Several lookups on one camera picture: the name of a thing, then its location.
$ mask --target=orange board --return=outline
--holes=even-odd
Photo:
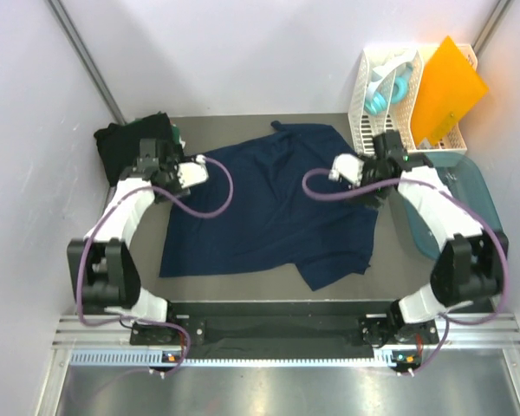
[[[410,127],[416,146],[436,146],[488,87],[448,36],[424,66]]]

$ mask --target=wall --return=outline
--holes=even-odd
[[[510,240],[510,309],[520,324],[520,0],[512,2],[479,59],[490,92],[462,123]]]
[[[32,412],[73,305],[65,250],[100,214],[109,121],[46,3],[0,2],[0,415]]]
[[[64,0],[125,116],[345,113],[375,42],[472,42],[494,2]]]

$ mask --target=navy blue cloth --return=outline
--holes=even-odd
[[[162,277],[203,276],[268,270],[294,263],[312,290],[349,273],[363,274],[374,247],[377,211],[349,202],[318,202],[302,190],[302,176],[330,168],[352,149],[331,126],[271,124],[277,133],[206,153],[230,171],[235,192],[214,219],[198,219],[172,208]],[[184,202],[214,211],[227,198],[225,175],[208,166],[210,178]],[[309,181],[318,192],[344,184],[324,177]]]

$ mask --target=black cloth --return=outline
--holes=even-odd
[[[172,208],[160,276],[205,276],[268,270],[294,263],[312,290],[350,273],[363,274],[374,247],[377,211],[349,202],[319,202],[302,190],[302,176],[331,167],[353,150],[331,126],[282,125],[270,136],[208,152],[233,177],[227,211],[199,219]],[[210,178],[182,201],[196,211],[217,209],[227,198],[225,175],[208,166]],[[318,192],[347,185],[314,177]]]
[[[172,123],[166,113],[149,115],[125,126],[110,123],[94,133],[107,181],[116,186],[120,175],[139,155],[141,139],[173,141]]]

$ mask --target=metal floor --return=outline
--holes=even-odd
[[[382,368],[189,367],[166,380],[129,374],[96,394],[126,370],[71,367],[57,415],[520,415],[501,351],[444,351],[413,379]]]
[[[187,143],[187,154],[201,153],[273,133],[270,123],[324,123],[351,140],[346,114],[247,115],[174,119]],[[396,299],[429,281],[433,261],[415,247],[400,197],[393,194],[380,209],[371,267],[313,292],[295,265],[228,276],[158,278],[171,205],[151,207],[142,218],[131,252],[143,286],[178,301],[231,300],[374,300]]]

